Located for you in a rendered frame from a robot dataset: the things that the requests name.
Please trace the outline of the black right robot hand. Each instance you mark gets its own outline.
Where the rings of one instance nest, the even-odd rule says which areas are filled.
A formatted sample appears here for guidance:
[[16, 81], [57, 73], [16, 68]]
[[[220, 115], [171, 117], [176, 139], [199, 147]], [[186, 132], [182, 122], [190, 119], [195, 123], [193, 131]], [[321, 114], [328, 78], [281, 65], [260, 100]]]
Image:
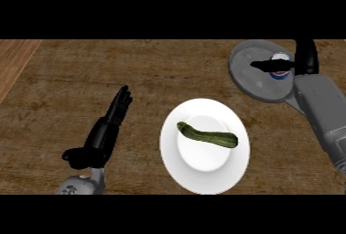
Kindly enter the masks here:
[[294, 61], [284, 59], [269, 59], [253, 61], [250, 66], [263, 72], [279, 72], [294, 69], [295, 75], [309, 75], [319, 73], [319, 57], [315, 42], [310, 38], [297, 38]]

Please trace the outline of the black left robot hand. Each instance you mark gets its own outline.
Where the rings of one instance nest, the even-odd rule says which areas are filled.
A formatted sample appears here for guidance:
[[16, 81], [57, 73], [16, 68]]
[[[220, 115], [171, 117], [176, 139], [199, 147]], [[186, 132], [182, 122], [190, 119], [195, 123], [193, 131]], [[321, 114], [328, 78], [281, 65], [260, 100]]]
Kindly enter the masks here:
[[106, 114], [96, 121], [83, 147], [71, 148], [62, 154], [72, 169], [102, 168], [111, 157], [118, 138], [118, 128], [122, 123], [133, 97], [128, 86], [122, 86], [111, 102]]

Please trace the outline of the blue and red can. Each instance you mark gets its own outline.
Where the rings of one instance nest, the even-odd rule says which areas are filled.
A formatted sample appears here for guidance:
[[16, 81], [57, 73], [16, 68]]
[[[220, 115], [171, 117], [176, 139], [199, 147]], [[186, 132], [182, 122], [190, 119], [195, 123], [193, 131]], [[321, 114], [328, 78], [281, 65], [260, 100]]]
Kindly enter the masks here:
[[[276, 60], [276, 59], [291, 60], [291, 56], [285, 54], [284, 52], [276, 52], [270, 56], [270, 60]], [[276, 71], [276, 72], [270, 72], [269, 75], [272, 76], [275, 80], [282, 80], [288, 77], [290, 73], [287, 71]]]

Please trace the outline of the grey round pan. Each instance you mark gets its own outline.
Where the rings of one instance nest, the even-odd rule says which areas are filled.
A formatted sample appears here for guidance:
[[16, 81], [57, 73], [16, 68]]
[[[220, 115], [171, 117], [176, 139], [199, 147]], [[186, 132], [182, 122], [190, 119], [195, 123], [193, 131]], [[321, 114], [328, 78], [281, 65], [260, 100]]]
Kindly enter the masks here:
[[241, 42], [227, 57], [229, 76], [239, 90], [253, 99], [267, 103], [285, 102], [294, 110], [304, 113], [294, 99], [294, 70], [288, 71], [290, 75], [285, 79], [275, 80], [269, 72], [250, 66], [253, 61], [269, 60], [276, 52], [288, 54], [293, 60], [293, 54], [276, 43], [261, 39]]

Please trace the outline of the white oval plate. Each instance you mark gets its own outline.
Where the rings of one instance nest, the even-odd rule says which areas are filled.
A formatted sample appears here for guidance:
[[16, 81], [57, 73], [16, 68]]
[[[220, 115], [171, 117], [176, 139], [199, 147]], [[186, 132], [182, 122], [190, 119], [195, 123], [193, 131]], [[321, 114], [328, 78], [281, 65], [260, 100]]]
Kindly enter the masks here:
[[[199, 131], [233, 133], [238, 146], [226, 148], [188, 139], [177, 129], [179, 122]], [[159, 151], [165, 170], [185, 189], [198, 194], [226, 192], [244, 176], [250, 159], [247, 131], [232, 109], [211, 99], [185, 101], [165, 117]]]

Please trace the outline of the green zucchini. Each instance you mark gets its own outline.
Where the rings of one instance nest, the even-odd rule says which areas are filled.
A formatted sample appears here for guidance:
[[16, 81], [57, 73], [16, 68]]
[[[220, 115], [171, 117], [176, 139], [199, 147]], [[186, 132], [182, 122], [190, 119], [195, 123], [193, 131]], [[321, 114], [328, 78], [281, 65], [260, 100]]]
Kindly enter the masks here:
[[177, 130], [190, 140], [214, 144], [226, 148], [235, 148], [238, 146], [238, 137], [233, 133], [199, 131], [186, 122], [177, 122]]

